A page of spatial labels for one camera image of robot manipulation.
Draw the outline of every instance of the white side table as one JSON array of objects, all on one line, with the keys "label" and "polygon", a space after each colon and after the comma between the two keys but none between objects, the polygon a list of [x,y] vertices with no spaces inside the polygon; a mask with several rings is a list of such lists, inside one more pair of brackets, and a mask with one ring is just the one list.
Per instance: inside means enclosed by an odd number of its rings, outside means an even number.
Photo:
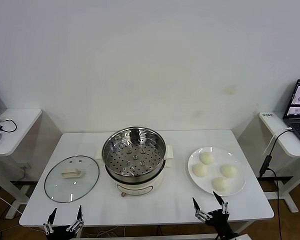
[{"label": "white side table", "polygon": [[[27,132],[36,122],[41,115],[41,109],[38,108],[20,108],[20,109],[3,109],[0,110],[0,120],[12,119],[17,125],[17,129],[14,132],[0,132],[0,157],[11,155],[25,137]],[[28,185],[22,186],[19,190],[9,180],[5,178],[5,175],[0,171],[0,187],[6,190],[9,194],[15,197],[13,206],[18,209],[22,204],[27,204],[29,198],[26,196],[26,192],[29,189]],[[12,207],[6,214],[7,219],[13,219],[16,214],[16,210]]]},{"label": "white side table", "polygon": [[[282,119],[283,114],[283,112],[260,112],[259,117],[269,131],[274,134],[281,129],[287,128],[287,125]],[[283,134],[279,137],[277,142],[288,156],[300,158],[300,140],[293,132],[287,132]],[[286,184],[283,184],[281,181],[278,181],[278,184],[280,189],[279,198],[285,201],[292,213],[299,212],[289,193],[300,184],[300,168]],[[276,191],[265,192],[265,195],[268,200],[277,199]]]}]

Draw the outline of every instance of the white table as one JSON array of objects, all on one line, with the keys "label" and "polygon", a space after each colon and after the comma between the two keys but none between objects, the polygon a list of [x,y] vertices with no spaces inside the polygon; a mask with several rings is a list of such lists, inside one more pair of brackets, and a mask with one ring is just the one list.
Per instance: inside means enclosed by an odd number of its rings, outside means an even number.
[{"label": "white table", "polygon": [[[12,154],[27,132],[36,122],[41,114],[41,109],[38,108],[19,108],[19,109],[2,109],[0,110],[0,120],[12,119],[17,125],[14,132],[0,131],[0,157],[9,156]],[[3,122],[3,129],[14,129],[13,123],[7,121]],[[25,195],[29,186],[24,185],[21,190],[14,186],[9,180],[5,178],[5,174],[0,171],[0,186],[9,194],[15,197],[13,206],[18,209],[22,204],[26,204],[29,198]],[[12,219],[16,211],[13,208],[6,214],[7,219]]]},{"label": "white table", "polygon": [[[265,126],[269,129],[271,134],[274,134],[277,131],[288,127],[283,121],[283,115],[284,112],[260,112],[259,117],[265,124]],[[287,132],[281,135],[277,142],[288,156],[293,158],[300,158],[300,140],[293,132]],[[280,190],[279,198],[285,201],[286,205],[289,207],[292,213],[299,212],[289,192],[300,184],[300,168],[286,184],[283,184],[281,181],[278,181],[278,184]],[[269,200],[277,199],[276,191],[265,192],[265,195]]]},{"label": "white table", "polygon": [[94,188],[84,197],[71,203],[57,203],[49,199],[44,182],[49,171],[63,159],[86,155],[94,158],[102,149],[110,132],[65,133],[62,135],[38,184],[20,218],[25,227],[42,226],[54,208],[57,208],[54,225],[68,225],[75,219],[79,205],[82,205],[84,225],[128,226],[200,223],[195,218],[192,197],[206,211],[219,209],[212,194],[195,185],[187,172],[189,156],[196,149],[216,146],[232,152],[242,162],[246,173],[246,185],[236,195],[224,197],[229,202],[230,221],[269,219],[274,212],[261,189],[235,136],[230,130],[187,130],[159,131],[167,145],[173,146],[174,159],[171,167],[165,169],[165,176],[159,188],[142,196],[122,198],[114,181],[99,161],[100,176]]}]

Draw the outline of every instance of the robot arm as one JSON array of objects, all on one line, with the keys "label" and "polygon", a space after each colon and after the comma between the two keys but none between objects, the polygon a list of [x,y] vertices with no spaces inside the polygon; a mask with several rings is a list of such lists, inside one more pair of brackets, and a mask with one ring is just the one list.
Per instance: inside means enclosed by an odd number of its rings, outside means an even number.
[{"label": "robot arm", "polygon": [[228,203],[215,192],[213,192],[216,200],[221,205],[221,209],[217,209],[210,212],[204,212],[200,210],[200,207],[196,200],[192,198],[195,216],[203,223],[213,226],[221,240],[251,240],[248,235],[239,236],[233,232],[228,224],[228,218],[230,213],[228,212]]},{"label": "robot arm", "polygon": [[54,223],[55,220],[56,213],[57,213],[57,208],[55,208],[53,212],[50,214],[47,223],[43,224],[46,239],[47,240],[69,240],[75,238],[79,230],[84,225],[81,205],[79,207],[76,220],[71,225],[52,227],[52,224]]}]

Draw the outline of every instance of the glass lid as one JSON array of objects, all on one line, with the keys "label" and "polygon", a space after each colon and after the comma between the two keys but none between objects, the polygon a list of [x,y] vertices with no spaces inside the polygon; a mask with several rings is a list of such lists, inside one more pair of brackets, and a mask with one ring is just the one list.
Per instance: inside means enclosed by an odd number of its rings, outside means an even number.
[{"label": "glass lid", "polygon": [[55,202],[73,202],[90,192],[99,174],[99,166],[91,157],[71,156],[51,169],[44,182],[44,191]]}]

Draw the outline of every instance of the steamed bun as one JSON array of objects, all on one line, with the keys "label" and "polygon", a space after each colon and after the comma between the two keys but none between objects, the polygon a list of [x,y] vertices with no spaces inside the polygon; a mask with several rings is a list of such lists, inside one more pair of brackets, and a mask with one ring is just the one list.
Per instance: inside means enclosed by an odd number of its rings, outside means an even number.
[{"label": "steamed bun", "polygon": [[197,177],[204,177],[208,175],[208,167],[202,163],[193,165],[192,171]]},{"label": "steamed bun", "polygon": [[220,171],[227,178],[233,178],[238,175],[237,168],[231,164],[222,165]]},{"label": "steamed bun", "polygon": [[199,158],[204,164],[213,164],[215,162],[215,156],[209,151],[201,153]]},{"label": "steamed bun", "polygon": [[212,187],[218,192],[224,192],[228,189],[228,182],[224,177],[217,177],[212,180]]}]

